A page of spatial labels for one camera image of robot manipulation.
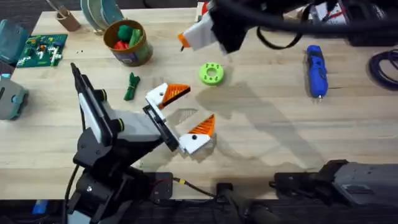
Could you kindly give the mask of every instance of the red wire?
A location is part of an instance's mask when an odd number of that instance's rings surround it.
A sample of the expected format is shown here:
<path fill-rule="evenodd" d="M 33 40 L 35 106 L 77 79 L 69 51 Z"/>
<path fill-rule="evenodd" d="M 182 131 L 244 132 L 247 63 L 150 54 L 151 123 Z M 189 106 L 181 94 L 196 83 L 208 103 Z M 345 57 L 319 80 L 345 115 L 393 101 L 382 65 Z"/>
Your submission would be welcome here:
<path fill-rule="evenodd" d="M 344 10 L 341 10 L 340 12 L 336 12 L 336 13 L 330 15 L 330 16 L 329 16 L 329 19 L 338 17 L 338 16 L 344 14 L 344 12 L 345 12 Z"/>
<path fill-rule="evenodd" d="M 164 178 L 164 179 L 160 179 L 160 180 L 156 180 L 152 185 L 155 187 L 156 185 L 160 184 L 163 181 L 169 180 L 169 178 Z"/>

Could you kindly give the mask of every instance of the black cable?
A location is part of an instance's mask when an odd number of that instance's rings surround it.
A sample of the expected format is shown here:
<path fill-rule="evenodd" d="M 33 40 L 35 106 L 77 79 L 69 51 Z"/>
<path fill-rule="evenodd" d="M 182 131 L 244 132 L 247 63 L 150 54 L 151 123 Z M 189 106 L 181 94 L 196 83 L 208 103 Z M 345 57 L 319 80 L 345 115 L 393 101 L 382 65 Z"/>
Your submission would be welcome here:
<path fill-rule="evenodd" d="M 82 127 L 82 130 L 84 131 L 86 129 L 86 120 L 85 120 L 85 114 L 81 107 L 80 107 L 80 116 L 81 116 L 81 127 Z M 68 214 L 67 214 L 68 208 L 67 207 L 68 207 L 70 189 L 72 187 L 73 180 L 75 180 L 76 173 L 77 173 L 78 169 L 79 169 L 79 165 L 76 165 L 72 172 L 72 175 L 69 178 L 67 190 L 65 191 L 65 198 L 63 199 L 63 205 L 62 205 L 62 223 L 63 224 L 68 224 Z"/>
<path fill-rule="evenodd" d="M 304 9 L 304 11 L 303 11 L 303 13 L 302 13 L 302 16 L 301 16 L 301 22 L 307 22 L 308 21 L 308 17 L 309 17 L 309 15 L 310 15 L 310 10 L 311 10 L 311 7 L 313 6 L 313 4 L 309 4 L 305 9 Z M 269 48 L 271 48 L 271 49 L 274 49 L 274 50 L 283 50 L 283 49 L 287 49 L 287 48 L 291 48 L 291 47 L 293 47 L 293 46 L 295 46 L 299 41 L 300 41 L 300 39 L 303 37 L 303 34 L 296 34 L 296 36 L 294 37 L 294 39 L 291 41 L 291 43 L 289 43 L 288 45 L 286 45 L 286 46 L 278 46 L 278 45 L 275 45 L 275 44 L 273 44 L 273 43 L 271 43 L 271 42 L 269 42 L 262 34 L 261 34 L 261 31 L 260 31 L 260 27 L 257 27 L 257 37 L 258 37 L 258 39 L 265 45 L 265 46 L 267 46 L 267 47 L 269 47 Z"/>
<path fill-rule="evenodd" d="M 176 182 L 178 182 L 178 183 L 187 185 L 188 187 L 192 188 L 193 190 L 196 190 L 197 192 L 200 192 L 200 193 L 202 193 L 202 194 L 205 194 L 205 195 L 207 195 L 207 196 L 209 196 L 209 197 L 217 198 L 217 196 L 216 196 L 215 194 L 206 192 L 206 191 L 204 191 L 204 190 L 198 188 L 197 186 L 195 186 L 195 185 L 189 183 L 189 182 L 186 181 L 186 180 L 182 180 L 182 179 L 177 178 L 177 177 L 173 177 L 173 180 L 176 181 Z"/>
<path fill-rule="evenodd" d="M 75 169 L 72 172 L 72 175 L 70 176 L 67 190 L 65 192 L 65 198 L 63 199 L 63 209 L 62 209 L 62 223 L 63 224 L 68 224 L 67 206 L 68 206 L 68 201 L 69 201 L 69 194 L 70 194 L 70 189 L 72 187 L 73 180 L 75 179 L 78 169 L 79 169 L 79 165 L 76 165 Z"/>
<path fill-rule="evenodd" d="M 220 9 L 245 19 L 252 26 L 262 26 L 270 29 L 284 30 L 302 34 L 329 34 L 348 35 L 379 30 L 397 29 L 398 20 L 388 19 L 383 21 L 369 20 L 366 22 L 351 22 L 349 25 L 325 25 L 325 24 L 299 24 L 297 22 L 283 21 L 279 17 L 270 16 L 260 11 L 242 6 L 231 0 L 216 0 L 216 6 Z"/>
<path fill-rule="evenodd" d="M 386 87 L 389 90 L 398 90 L 398 80 L 390 78 L 380 67 L 382 60 L 388 60 L 398 70 L 398 49 L 391 50 L 389 52 L 383 52 L 377 54 L 369 60 L 368 68 L 371 76 L 380 85 Z"/>

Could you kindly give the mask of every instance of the can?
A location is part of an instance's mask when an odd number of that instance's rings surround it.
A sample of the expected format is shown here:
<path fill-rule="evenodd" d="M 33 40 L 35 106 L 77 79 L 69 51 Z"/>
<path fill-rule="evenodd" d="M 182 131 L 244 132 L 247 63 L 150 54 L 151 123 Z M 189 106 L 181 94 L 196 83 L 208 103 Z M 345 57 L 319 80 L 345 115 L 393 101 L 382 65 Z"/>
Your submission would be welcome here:
<path fill-rule="evenodd" d="M 141 38 L 138 43 L 128 49 L 118 50 L 114 49 L 118 39 L 118 30 L 121 25 L 127 25 L 133 29 L 141 30 Z M 112 51 L 113 55 L 126 66 L 140 66 L 145 64 L 152 57 L 153 47 L 147 41 L 147 36 L 143 26 L 137 21 L 121 20 L 110 25 L 104 33 L 105 45 Z"/>

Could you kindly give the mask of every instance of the green figurine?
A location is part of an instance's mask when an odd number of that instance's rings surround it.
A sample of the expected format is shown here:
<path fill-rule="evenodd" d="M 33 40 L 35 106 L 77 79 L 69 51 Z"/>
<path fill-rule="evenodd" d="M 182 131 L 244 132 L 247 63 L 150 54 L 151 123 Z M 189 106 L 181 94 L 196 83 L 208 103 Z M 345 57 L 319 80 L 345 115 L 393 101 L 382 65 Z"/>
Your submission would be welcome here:
<path fill-rule="evenodd" d="M 127 88 L 127 93 L 124 95 L 124 100 L 129 101 L 134 99 L 136 88 L 140 80 L 139 77 L 135 77 L 133 73 L 130 73 L 129 87 Z"/>
<path fill-rule="evenodd" d="M 118 38 L 124 42 L 130 42 L 132 36 L 132 28 L 127 25 L 121 25 L 118 31 Z"/>

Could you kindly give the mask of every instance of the small green toy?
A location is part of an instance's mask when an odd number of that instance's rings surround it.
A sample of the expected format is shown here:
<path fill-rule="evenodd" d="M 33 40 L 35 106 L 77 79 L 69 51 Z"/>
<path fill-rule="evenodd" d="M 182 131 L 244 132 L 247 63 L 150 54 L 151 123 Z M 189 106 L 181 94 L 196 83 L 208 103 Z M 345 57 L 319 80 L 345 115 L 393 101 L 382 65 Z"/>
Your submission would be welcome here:
<path fill-rule="evenodd" d="M 121 25 L 118 31 L 118 38 L 121 41 L 129 42 L 132 35 L 132 28 L 127 25 Z"/>
<path fill-rule="evenodd" d="M 127 93 L 124 95 L 124 100 L 129 101 L 134 99 L 136 88 L 140 80 L 141 79 L 139 77 L 135 77 L 133 73 L 130 73 L 129 87 L 127 88 Z"/>
<path fill-rule="evenodd" d="M 139 29 L 133 29 L 129 47 L 132 47 L 136 45 L 139 42 L 139 39 L 141 38 L 141 30 Z"/>
<path fill-rule="evenodd" d="M 217 85 L 223 81 L 224 69 L 217 63 L 206 63 L 200 67 L 199 77 L 206 85 Z"/>

